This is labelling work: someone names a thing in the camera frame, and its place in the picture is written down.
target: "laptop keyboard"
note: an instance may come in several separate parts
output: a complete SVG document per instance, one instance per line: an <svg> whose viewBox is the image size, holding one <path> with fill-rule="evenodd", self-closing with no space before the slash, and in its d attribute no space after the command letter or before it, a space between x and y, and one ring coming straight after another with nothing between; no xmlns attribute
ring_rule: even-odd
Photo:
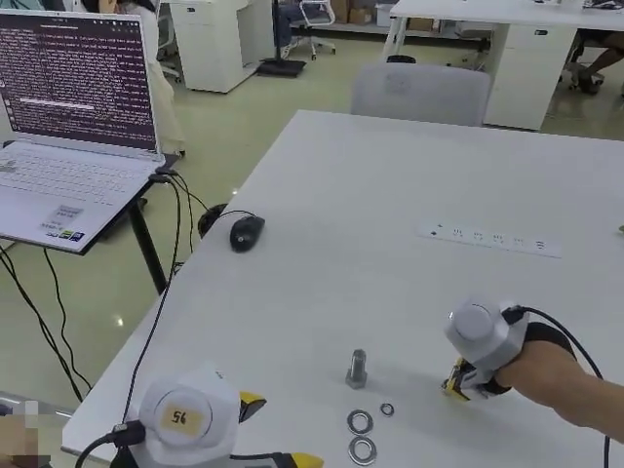
<svg viewBox="0 0 624 468"><path fill-rule="evenodd" d="M0 154L0 187L112 206L144 172L82 164L19 151Z"/></svg>

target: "green floor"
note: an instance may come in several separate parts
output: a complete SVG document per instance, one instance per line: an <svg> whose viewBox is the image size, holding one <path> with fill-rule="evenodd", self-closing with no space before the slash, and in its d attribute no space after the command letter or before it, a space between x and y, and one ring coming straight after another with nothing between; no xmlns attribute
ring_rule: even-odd
<svg viewBox="0 0 624 468"><path fill-rule="evenodd" d="M187 92L176 85L177 109L188 142L186 159L176 168L207 205L229 200L298 109L348 112L351 82L363 64L377 60L382 43L337 40L336 45L336 56L320 54L296 80L253 77L228 96ZM435 63L467 52L431 46L407 46L406 51L421 62ZM297 53L304 58L305 54ZM543 132L624 139L623 81L624 66L615 66L607 71L596 97L561 86ZM171 189L158 186L147 198L147 222L167 264L175 234L175 197ZM184 223L188 226L186 216ZM181 259L186 259L187 242L181 249ZM25 288L58 332L60 312L41 249L15 246L10 254ZM77 367L95 382L154 302L156 292L129 228L84 258L61 253L52 257L69 313L67 335L76 351ZM34 314L5 271L0 271L0 310L0 391L75 408L77 402ZM45 439L46 447L57 445L58 431ZM61 466L71 464L67 456L57 455L56 461Z"/></svg>

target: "cardboard box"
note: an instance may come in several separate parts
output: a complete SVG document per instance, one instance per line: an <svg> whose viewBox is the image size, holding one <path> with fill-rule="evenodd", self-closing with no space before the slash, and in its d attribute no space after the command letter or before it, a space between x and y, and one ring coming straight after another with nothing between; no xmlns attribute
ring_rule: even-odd
<svg viewBox="0 0 624 468"><path fill-rule="evenodd" d="M434 21L429 18L410 18L408 29L412 31L431 31L434 28Z"/></svg>
<svg viewBox="0 0 624 468"><path fill-rule="evenodd" d="M340 24L349 22L350 3L349 0L331 0L331 8L335 13L335 22Z"/></svg>
<svg viewBox="0 0 624 468"><path fill-rule="evenodd" d="M372 10L368 8L352 8L349 13L349 22L365 25L372 22Z"/></svg>

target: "number label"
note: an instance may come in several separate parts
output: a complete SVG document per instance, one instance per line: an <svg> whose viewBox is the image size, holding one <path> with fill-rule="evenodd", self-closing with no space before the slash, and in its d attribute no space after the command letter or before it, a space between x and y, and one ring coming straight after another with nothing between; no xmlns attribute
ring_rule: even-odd
<svg viewBox="0 0 624 468"><path fill-rule="evenodd" d="M174 424L186 424L186 411L174 411L174 417L172 418Z"/></svg>
<svg viewBox="0 0 624 468"><path fill-rule="evenodd" d="M202 431L205 416L198 411L169 404L160 420L164 429L195 437Z"/></svg>

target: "electrical outlet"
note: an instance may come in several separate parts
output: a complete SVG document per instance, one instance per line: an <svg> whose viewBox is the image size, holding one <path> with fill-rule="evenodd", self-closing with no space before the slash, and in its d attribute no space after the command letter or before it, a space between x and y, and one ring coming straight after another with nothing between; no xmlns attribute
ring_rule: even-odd
<svg viewBox="0 0 624 468"><path fill-rule="evenodd" d="M519 235L488 232L483 229L473 229L450 223L424 223L419 226L417 234L420 237L471 246L490 247L503 251L550 256L552 258L562 257L561 246L541 238L533 239Z"/></svg>

